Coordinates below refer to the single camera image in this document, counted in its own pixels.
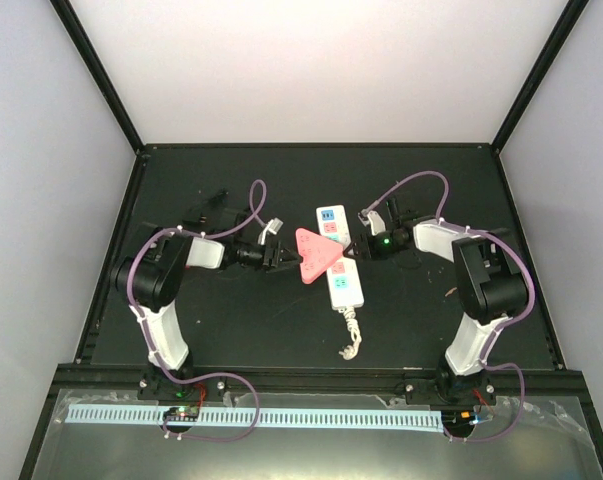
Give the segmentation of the white power strip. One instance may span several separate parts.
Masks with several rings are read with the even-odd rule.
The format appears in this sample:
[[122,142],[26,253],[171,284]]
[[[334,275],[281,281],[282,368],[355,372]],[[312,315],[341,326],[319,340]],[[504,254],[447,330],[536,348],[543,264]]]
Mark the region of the white power strip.
[[[350,229],[343,205],[318,207],[319,233],[346,248],[351,242]],[[327,271],[327,284],[333,310],[360,308],[364,295],[355,260],[341,257]]]

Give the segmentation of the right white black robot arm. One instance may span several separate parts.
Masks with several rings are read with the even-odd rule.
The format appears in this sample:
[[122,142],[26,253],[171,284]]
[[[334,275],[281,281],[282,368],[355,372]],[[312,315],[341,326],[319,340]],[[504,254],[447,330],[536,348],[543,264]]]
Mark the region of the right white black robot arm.
[[418,250],[453,264],[463,315],[440,357],[435,390],[442,401],[460,403],[481,385],[482,371],[504,325],[523,313],[532,298],[514,236],[505,228],[475,230],[442,218],[401,213],[395,198],[387,206],[390,225],[374,210],[359,214],[367,232],[350,241],[346,256],[385,260]]

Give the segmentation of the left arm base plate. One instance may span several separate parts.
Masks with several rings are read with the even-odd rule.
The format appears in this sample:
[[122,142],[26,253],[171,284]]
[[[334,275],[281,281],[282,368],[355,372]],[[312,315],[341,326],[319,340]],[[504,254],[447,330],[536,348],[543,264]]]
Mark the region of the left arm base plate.
[[206,403],[225,392],[228,380],[227,376],[221,376],[179,384],[170,380],[160,368],[150,365],[139,381],[137,398],[165,406],[159,427],[174,434],[184,434],[199,420]]

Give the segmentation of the black plug with thin cable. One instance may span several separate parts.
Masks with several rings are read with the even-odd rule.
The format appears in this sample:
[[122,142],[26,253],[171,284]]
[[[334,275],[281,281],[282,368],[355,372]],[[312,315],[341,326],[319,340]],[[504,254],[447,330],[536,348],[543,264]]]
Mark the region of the black plug with thin cable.
[[211,197],[190,207],[182,220],[182,225],[188,229],[213,229],[220,223],[226,210],[229,192],[222,188]]

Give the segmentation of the pink triangular plug adapter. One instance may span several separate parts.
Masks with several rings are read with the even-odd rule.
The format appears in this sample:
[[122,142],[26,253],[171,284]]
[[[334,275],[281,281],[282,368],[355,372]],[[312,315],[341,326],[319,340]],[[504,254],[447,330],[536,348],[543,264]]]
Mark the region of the pink triangular plug adapter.
[[312,284],[343,254],[343,246],[304,228],[295,231],[297,253],[301,257],[300,275],[304,284]]

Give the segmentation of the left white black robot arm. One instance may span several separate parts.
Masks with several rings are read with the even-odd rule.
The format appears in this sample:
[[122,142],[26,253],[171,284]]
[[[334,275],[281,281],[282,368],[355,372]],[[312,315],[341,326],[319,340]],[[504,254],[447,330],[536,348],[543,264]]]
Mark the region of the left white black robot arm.
[[110,273],[113,288],[136,317],[148,348],[149,363],[165,367],[160,386],[174,399],[188,397],[196,376],[188,367],[176,298],[186,269],[224,270],[232,265],[272,272],[301,264],[301,256],[277,238],[282,222],[265,223],[255,238],[245,229],[256,217],[249,209],[225,206],[191,208],[183,222],[168,229],[143,222],[125,245]]

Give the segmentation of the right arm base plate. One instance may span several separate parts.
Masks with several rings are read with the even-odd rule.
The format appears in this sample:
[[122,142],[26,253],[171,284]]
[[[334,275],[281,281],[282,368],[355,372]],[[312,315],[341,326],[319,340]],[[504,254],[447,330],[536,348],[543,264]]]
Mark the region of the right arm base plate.
[[406,400],[430,406],[474,406],[485,401],[493,406],[493,393],[487,391],[484,372],[457,376],[446,368],[408,371],[403,375]]

